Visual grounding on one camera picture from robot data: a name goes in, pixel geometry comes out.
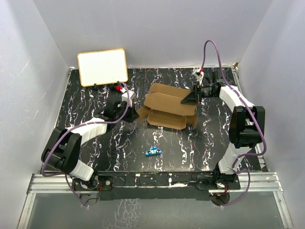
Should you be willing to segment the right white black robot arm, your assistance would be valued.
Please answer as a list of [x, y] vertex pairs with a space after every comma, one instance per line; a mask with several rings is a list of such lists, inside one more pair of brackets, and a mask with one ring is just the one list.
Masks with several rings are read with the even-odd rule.
[[228, 131], [229, 146], [215, 166], [212, 177], [203, 180], [206, 185], [224, 189], [236, 181], [236, 168], [245, 154], [263, 141], [265, 109], [253, 105], [238, 87], [229, 84], [222, 70], [214, 71], [211, 79], [204, 76], [202, 69], [195, 69], [193, 75], [196, 77], [193, 89], [182, 99], [182, 104], [198, 104], [203, 98], [217, 97], [232, 112]]

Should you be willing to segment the red black stamp toy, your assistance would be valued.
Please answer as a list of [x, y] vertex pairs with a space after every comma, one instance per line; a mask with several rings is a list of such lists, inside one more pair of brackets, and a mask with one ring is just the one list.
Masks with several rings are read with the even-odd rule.
[[121, 93], [122, 87], [121, 87], [119, 84], [114, 83], [114, 84], [111, 85], [110, 89], [111, 89], [112, 91], [118, 91], [118, 92]]

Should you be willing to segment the brown cardboard box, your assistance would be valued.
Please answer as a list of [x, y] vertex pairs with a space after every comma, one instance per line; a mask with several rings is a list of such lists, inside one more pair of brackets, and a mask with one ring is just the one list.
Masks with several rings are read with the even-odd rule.
[[146, 120], [148, 124], [183, 130], [187, 125], [196, 128], [198, 116], [197, 104], [182, 104], [181, 101], [190, 94], [190, 90], [161, 83], [153, 84], [145, 95], [144, 106], [136, 112], [137, 122]]

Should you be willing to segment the blue toy car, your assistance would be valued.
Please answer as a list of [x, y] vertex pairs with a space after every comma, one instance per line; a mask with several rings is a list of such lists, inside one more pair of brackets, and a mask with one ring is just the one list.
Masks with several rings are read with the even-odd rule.
[[145, 152], [145, 156], [157, 156], [162, 154], [162, 150], [157, 147], [151, 147], [149, 150]]

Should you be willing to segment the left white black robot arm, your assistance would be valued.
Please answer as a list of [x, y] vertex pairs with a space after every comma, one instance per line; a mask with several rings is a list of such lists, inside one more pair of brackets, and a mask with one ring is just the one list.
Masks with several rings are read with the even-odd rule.
[[41, 173], [45, 177], [47, 166], [56, 170], [53, 175], [71, 175], [82, 180], [87, 190], [94, 190], [98, 186], [98, 178], [94, 176], [94, 169], [79, 159], [81, 146], [88, 141], [111, 131], [117, 123], [125, 121], [131, 123], [139, 115], [136, 113], [132, 99], [116, 101], [104, 112], [97, 113], [91, 120], [71, 128], [54, 128], [46, 147], [41, 155], [43, 166]]

